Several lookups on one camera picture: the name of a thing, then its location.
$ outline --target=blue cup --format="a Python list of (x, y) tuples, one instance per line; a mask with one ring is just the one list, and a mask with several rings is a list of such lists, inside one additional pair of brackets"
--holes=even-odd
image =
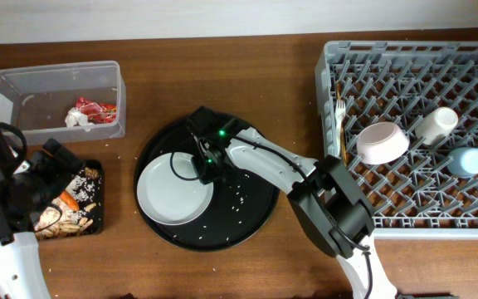
[(448, 156), (453, 158), (453, 162), (447, 165), (451, 174), (462, 179), (478, 174), (478, 149), (454, 149)]

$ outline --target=fork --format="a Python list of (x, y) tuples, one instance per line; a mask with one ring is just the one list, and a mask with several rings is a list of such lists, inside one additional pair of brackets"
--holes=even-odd
[(335, 120), (337, 120), (337, 125), (335, 126), (335, 133), (337, 134), (337, 146), (335, 147), (335, 157), (340, 156), (341, 149), (341, 131), (342, 131), (342, 121), (346, 117), (346, 102), (340, 99), (339, 93), (337, 92), (337, 106), (335, 107)]

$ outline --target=white wall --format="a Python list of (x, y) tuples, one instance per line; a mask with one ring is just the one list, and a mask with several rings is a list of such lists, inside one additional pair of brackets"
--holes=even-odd
[(478, 0), (0, 0), (0, 43), (478, 27)]

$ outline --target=dish rack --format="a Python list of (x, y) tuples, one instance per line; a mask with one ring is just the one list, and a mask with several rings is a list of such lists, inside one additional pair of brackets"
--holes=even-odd
[[(447, 154), (478, 148), (478, 42), (328, 42), (315, 68), (324, 154), (334, 154), (336, 88), (346, 101), (348, 169), (372, 201), (377, 238), (478, 239), (478, 175), (452, 176)], [(433, 146), (414, 129), (447, 106), (458, 126)], [(359, 133), (398, 124), (409, 150), (388, 164), (360, 163)]]

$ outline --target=wooden table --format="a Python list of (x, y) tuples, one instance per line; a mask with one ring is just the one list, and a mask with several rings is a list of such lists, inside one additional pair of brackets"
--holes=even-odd
[[(322, 46), (406, 39), (478, 40), (478, 29), (0, 45), (0, 69), (115, 60), (127, 87), (124, 138), (66, 145), (105, 168), (105, 230), (40, 244), (51, 295), (346, 296), (351, 289), (340, 265), (305, 237), (283, 195), (266, 225), (235, 248), (198, 253), (169, 245), (134, 213), (134, 157), (162, 126), (206, 105), (250, 121), (297, 154), (321, 158), (314, 68)], [(478, 241), (377, 241), (377, 247), (401, 292), (478, 298)]]

